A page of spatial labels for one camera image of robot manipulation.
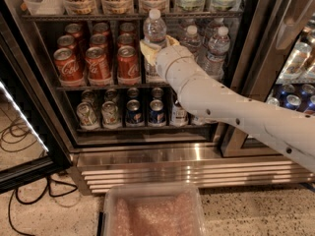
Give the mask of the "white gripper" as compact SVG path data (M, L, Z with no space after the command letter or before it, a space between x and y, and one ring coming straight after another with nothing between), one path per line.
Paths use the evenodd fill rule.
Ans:
M180 92L183 85L195 76L203 76L204 71L196 63L194 55L187 47L179 45L180 42L167 35L164 49L157 44L140 41L141 53L148 63L156 65L158 75L163 78L175 92Z

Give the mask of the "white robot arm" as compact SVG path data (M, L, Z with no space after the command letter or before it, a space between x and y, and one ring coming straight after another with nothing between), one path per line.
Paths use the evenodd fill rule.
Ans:
M231 125L315 172L315 116L234 92L211 78L188 48L170 36L165 48L142 39L140 50L187 112Z

